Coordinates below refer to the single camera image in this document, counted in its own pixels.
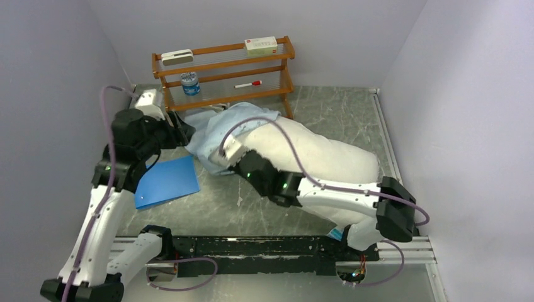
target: blue folder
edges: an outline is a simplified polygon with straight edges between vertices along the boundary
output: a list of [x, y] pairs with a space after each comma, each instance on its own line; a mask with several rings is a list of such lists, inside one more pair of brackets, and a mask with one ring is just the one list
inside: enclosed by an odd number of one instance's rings
[[138, 210], [200, 191], [193, 157], [159, 162], [143, 175], [135, 192]]

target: wooden shelf leg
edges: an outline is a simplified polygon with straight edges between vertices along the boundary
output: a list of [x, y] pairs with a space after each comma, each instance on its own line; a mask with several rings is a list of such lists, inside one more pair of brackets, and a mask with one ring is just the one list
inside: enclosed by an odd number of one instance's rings
[[285, 117], [292, 120], [293, 119], [293, 111], [291, 110], [291, 106], [289, 106], [289, 102], [287, 100], [287, 93], [281, 94], [280, 98], [281, 98], [282, 102], [284, 103], [285, 114], [286, 114]]
[[173, 95], [169, 88], [163, 88], [163, 101], [165, 102], [165, 108], [167, 108], [167, 110], [174, 105]]

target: medicine box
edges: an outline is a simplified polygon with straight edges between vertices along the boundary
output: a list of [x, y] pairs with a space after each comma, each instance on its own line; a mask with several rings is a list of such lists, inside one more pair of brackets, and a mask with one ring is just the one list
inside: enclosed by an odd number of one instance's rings
[[266, 38], [245, 40], [245, 49], [248, 57], [259, 57], [261, 55], [275, 55], [278, 49], [276, 38], [268, 36]]

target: wooden rack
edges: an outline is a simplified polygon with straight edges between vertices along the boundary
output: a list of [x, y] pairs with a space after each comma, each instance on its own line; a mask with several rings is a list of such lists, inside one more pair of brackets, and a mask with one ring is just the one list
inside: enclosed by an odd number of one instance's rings
[[[247, 57], [245, 43], [222, 45], [192, 50], [194, 61], [179, 64], [180, 68], [162, 70], [159, 61], [161, 54], [152, 54], [152, 73], [160, 79], [163, 86], [164, 100], [167, 109], [187, 110], [219, 103], [231, 103], [244, 99], [262, 98], [280, 95], [286, 117], [293, 118], [293, 112], [287, 101], [287, 94], [293, 92], [293, 82], [289, 75], [287, 59], [295, 58], [295, 50], [288, 36], [276, 39], [276, 54], [262, 57]], [[181, 86], [180, 81], [167, 81], [167, 76], [176, 76], [184, 72], [203, 72], [205, 70], [222, 69], [232, 66], [257, 64], [273, 60], [281, 60], [280, 65], [231, 73], [222, 73], [199, 77], [200, 93], [187, 96], [182, 89], [177, 93], [176, 100], [171, 88]], [[234, 89], [234, 85], [262, 80], [262, 85]]]

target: blue towel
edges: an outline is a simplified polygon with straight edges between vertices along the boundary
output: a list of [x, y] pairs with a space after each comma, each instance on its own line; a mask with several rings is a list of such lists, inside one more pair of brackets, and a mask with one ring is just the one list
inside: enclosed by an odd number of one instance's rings
[[[213, 175], [230, 174], [225, 167], [212, 163], [209, 156], [220, 145], [224, 135], [235, 124], [253, 116], [261, 116], [270, 120], [276, 120], [280, 115], [279, 111], [257, 107], [251, 103], [239, 103], [231, 106], [227, 110], [213, 115], [204, 113], [204, 118], [195, 115], [185, 118], [185, 122], [196, 128], [196, 132], [189, 144], [185, 147], [187, 151], [198, 157], [206, 170]], [[233, 136], [252, 131], [259, 126], [265, 125], [266, 121], [250, 121], [241, 125], [232, 132]]]

